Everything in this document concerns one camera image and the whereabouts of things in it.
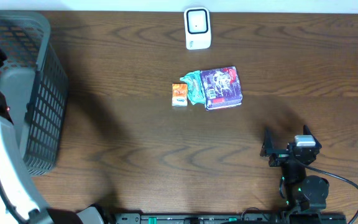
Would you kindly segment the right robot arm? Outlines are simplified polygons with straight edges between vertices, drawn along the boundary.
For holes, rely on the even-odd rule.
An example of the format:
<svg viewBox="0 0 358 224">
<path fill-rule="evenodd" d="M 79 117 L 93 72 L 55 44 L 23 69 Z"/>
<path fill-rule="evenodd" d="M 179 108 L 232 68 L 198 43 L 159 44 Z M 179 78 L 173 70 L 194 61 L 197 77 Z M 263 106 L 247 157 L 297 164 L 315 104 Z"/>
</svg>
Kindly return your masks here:
<svg viewBox="0 0 358 224">
<path fill-rule="evenodd" d="M 301 212 L 319 212 L 326 208 L 329 182 L 306 174 L 306 167 L 316 160 L 321 148 L 322 145 L 306 125 L 303 126 L 303 134 L 296 135 L 284 149 L 276 148 L 272 134 L 265 130 L 260 156 L 269 158 L 270 167 L 281 168 L 279 192 L 290 208 Z"/>
</svg>

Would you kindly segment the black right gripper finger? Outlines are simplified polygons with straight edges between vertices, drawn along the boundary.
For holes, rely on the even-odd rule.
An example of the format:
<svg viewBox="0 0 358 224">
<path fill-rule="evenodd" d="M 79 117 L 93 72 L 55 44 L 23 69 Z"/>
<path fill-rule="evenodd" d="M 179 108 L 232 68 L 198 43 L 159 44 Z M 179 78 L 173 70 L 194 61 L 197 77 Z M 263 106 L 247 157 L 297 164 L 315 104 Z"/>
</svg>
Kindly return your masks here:
<svg viewBox="0 0 358 224">
<path fill-rule="evenodd" d="M 313 135 L 306 124 L 303 126 L 303 135 Z"/>
<path fill-rule="evenodd" d="M 262 143 L 260 156 L 261 157 L 268 157 L 268 156 L 270 156 L 272 154 L 272 151 L 273 151 L 272 135 L 271 135 L 271 132 L 269 131 L 269 129 L 265 128 L 264 140 L 263 140 L 263 143 Z"/>
</svg>

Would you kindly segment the purple red tissue pack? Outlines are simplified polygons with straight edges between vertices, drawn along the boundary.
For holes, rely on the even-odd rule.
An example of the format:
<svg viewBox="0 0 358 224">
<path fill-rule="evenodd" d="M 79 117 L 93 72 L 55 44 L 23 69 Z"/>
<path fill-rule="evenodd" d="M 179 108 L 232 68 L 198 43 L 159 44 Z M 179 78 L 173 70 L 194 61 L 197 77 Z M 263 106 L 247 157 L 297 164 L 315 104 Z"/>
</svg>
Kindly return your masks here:
<svg viewBox="0 0 358 224">
<path fill-rule="evenodd" d="M 207 110 L 232 108 L 242 104 L 243 95 L 236 67 L 202 70 L 200 78 Z"/>
</svg>

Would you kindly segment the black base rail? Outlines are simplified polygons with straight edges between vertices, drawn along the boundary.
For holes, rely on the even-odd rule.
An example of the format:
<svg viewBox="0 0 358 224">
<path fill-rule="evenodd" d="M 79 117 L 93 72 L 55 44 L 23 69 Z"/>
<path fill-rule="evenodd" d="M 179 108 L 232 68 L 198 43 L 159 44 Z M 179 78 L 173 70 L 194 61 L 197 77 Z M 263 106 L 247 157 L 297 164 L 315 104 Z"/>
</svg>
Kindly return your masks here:
<svg viewBox="0 0 358 224">
<path fill-rule="evenodd" d="M 245 213 L 243 215 L 212 215 L 212 214 L 187 214 L 187 215 L 141 215 L 139 213 L 116 213 L 113 215 L 117 224 L 286 224 L 286 223 L 320 223 L 320 224 L 344 224 L 344 215 L 279 215 Z"/>
</svg>

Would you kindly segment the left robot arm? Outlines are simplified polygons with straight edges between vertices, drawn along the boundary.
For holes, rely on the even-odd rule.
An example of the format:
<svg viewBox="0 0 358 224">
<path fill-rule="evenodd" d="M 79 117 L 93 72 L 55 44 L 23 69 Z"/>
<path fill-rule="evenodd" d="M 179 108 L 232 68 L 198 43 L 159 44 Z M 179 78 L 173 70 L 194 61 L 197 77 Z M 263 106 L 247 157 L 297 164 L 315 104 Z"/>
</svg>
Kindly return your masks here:
<svg viewBox="0 0 358 224">
<path fill-rule="evenodd" d="M 6 59 L 0 49 L 0 67 Z M 22 160 L 9 110 L 0 92 L 0 223 L 106 223 L 97 205 L 80 212 L 50 208 Z"/>
</svg>

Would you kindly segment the white barcode scanner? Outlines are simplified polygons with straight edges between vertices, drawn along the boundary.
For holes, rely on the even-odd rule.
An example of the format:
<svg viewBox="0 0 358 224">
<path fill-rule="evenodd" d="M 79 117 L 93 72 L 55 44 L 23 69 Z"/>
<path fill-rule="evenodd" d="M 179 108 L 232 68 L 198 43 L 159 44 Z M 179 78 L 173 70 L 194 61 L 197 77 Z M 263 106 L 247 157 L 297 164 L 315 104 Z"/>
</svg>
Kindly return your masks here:
<svg viewBox="0 0 358 224">
<path fill-rule="evenodd" d="M 188 50 L 208 49 L 211 46 L 211 19 L 205 7 L 191 7 L 183 13 L 185 40 Z"/>
</svg>

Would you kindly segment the grey plastic mesh basket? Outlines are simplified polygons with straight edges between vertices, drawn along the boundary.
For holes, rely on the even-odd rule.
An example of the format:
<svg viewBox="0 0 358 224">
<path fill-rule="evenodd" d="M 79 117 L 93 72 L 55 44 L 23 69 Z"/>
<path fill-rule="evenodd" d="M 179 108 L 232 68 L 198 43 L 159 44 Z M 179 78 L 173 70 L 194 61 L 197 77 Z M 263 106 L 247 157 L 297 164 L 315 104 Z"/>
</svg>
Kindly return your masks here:
<svg viewBox="0 0 358 224">
<path fill-rule="evenodd" d="M 29 174 L 56 164 L 68 98 L 68 77 L 50 44 L 49 21 L 36 12 L 0 11 L 0 92 Z"/>
</svg>

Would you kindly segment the orange tissue packet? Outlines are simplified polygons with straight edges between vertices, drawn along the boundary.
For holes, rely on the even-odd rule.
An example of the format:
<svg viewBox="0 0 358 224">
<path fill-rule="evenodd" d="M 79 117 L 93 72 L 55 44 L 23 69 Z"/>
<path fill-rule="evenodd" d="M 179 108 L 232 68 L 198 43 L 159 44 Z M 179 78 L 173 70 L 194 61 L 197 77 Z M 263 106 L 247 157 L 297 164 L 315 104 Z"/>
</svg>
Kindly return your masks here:
<svg viewBox="0 0 358 224">
<path fill-rule="evenodd" d="M 188 85 L 186 83 L 174 83 L 172 85 L 172 106 L 188 105 Z"/>
</svg>

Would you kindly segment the teal snack wrapper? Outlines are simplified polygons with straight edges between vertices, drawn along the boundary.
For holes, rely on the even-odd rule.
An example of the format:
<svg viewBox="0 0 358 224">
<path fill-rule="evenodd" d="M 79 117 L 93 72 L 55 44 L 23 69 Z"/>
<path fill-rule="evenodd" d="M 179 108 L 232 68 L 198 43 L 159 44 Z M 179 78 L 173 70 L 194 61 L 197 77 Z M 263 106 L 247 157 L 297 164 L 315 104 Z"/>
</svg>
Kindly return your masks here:
<svg viewBox="0 0 358 224">
<path fill-rule="evenodd" d="M 204 96 L 203 87 L 201 85 L 201 71 L 196 70 L 194 72 L 187 73 L 184 77 L 180 78 L 181 82 L 184 82 L 188 86 L 187 97 L 192 105 L 205 104 L 206 98 Z"/>
</svg>

